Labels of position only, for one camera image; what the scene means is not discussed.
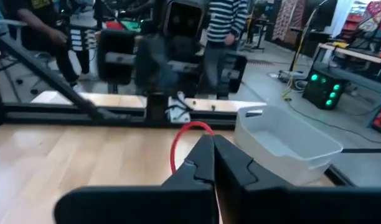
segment person's arm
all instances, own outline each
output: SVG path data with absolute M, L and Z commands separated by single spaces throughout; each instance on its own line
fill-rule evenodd
M 245 28 L 246 20 L 248 17 L 248 11 L 247 11 L 247 0 L 239 0 L 237 6 L 237 11 L 235 14 L 235 19 L 233 21 L 233 25 L 231 28 L 230 33 L 233 34 L 235 37 L 238 37 L 240 33 Z
M 19 9 L 17 16 L 21 21 L 25 22 L 29 27 L 43 34 L 49 34 L 53 28 L 44 24 L 37 16 L 28 9 Z

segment green led light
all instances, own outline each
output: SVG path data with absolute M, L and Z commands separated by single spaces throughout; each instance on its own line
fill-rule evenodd
M 311 80 L 312 81 L 315 81 L 315 80 L 317 80 L 318 79 L 318 75 L 312 75 L 312 77 L 311 77 Z

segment white plastic bin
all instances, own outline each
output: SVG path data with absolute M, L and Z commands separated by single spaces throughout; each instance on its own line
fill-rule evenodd
M 262 114 L 247 117 L 257 110 Z M 294 185 L 319 179 L 342 151 L 320 130 L 268 105 L 239 109 L 235 141 L 257 163 Z

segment wooden table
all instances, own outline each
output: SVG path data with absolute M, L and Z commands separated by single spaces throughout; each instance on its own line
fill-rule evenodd
M 142 107 L 140 96 L 83 94 L 98 105 Z M 195 100 L 198 110 L 236 111 L 264 103 Z M 47 91 L 34 102 L 67 103 Z M 53 223 L 55 202 L 83 185 L 159 185 L 171 174 L 169 148 L 175 129 L 80 126 L 0 126 L 0 223 Z M 202 131 L 178 143 L 179 166 Z M 233 132 L 217 131 L 233 140 Z M 327 177 L 311 185 L 332 185 Z

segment black t-shirt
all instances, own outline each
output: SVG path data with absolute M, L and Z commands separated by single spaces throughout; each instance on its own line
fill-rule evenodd
M 28 9 L 46 25 L 55 27 L 57 12 L 52 0 L 4 0 L 10 19 L 19 20 L 17 12 Z

